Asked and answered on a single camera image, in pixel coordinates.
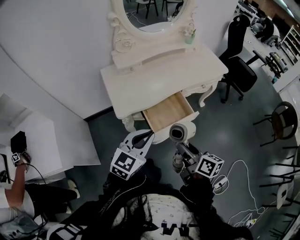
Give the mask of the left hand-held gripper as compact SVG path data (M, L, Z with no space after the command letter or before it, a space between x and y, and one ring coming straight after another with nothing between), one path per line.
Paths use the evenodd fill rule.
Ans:
M129 180L145 163L155 133L149 129L131 132L116 149L110 164L110 173Z

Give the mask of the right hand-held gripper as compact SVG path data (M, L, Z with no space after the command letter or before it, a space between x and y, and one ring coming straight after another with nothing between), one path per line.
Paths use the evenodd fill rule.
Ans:
M191 143L176 143L176 149L175 163L183 163L180 177L184 185L188 185L196 173L208 179L216 177L224 164L224 160L216 155L208 153L201 155Z

